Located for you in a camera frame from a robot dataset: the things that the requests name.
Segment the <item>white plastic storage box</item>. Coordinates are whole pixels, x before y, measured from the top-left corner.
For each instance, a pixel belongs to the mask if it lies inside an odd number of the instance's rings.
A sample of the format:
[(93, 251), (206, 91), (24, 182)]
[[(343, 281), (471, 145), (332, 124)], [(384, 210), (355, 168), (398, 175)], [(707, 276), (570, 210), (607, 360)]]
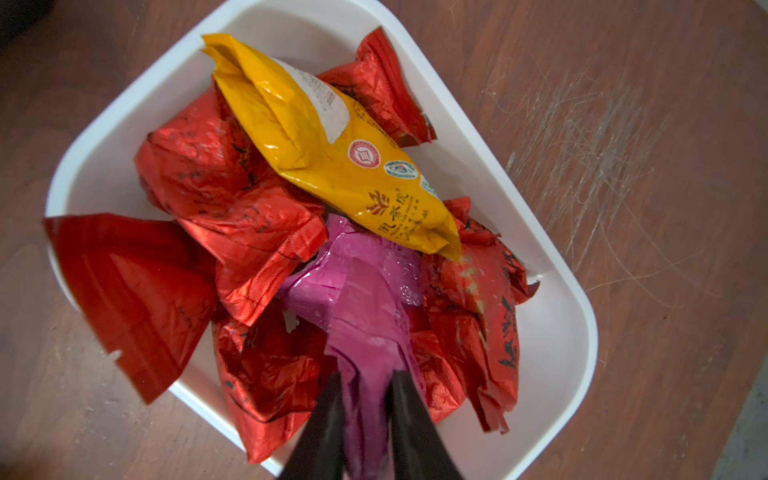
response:
[(157, 219), (133, 158), (142, 140), (211, 82), (204, 35), (225, 33), (300, 70), (345, 63), (359, 41), (382, 28), (406, 83), (437, 140), (413, 152), (443, 199), (469, 197), (471, 215), (498, 232), (539, 287), (516, 310), (520, 388), (505, 434), (484, 433), (470, 405), (438, 426), (467, 479), (515, 479), (582, 403), (592, 381), (598, 330), (570, 268), (487, 144), (401, 22), (377, 1), (228, 1), (167, 50), (72, 143), (48, 192), (49, 216), (109, 212)]

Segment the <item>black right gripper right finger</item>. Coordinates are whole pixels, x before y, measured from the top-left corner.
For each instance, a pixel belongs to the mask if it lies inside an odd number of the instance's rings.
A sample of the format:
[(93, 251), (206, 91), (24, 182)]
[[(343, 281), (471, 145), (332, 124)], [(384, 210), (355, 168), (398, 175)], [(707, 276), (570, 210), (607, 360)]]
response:
[(463, 479), (408, 371), (393, 373), (388, 409), (397, 480)]

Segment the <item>red tea bag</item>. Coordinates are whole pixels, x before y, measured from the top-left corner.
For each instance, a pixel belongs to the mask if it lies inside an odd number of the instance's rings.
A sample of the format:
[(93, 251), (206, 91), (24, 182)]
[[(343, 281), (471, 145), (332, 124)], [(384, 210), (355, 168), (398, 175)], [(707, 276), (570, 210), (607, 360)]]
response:
[(219, 298), (247, 326), (328, 239), (324, 205), (273, 170), (216, 85), (149, 133), (134, 163), (150, 201), (215, 257)]

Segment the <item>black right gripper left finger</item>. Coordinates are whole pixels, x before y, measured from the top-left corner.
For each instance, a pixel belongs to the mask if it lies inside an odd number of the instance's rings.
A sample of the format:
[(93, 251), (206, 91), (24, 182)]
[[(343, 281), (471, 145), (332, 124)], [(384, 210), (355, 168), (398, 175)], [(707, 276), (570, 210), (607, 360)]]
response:
[(345, 471), (341, 375), (329, 377), (279, 480), (341, 480)]

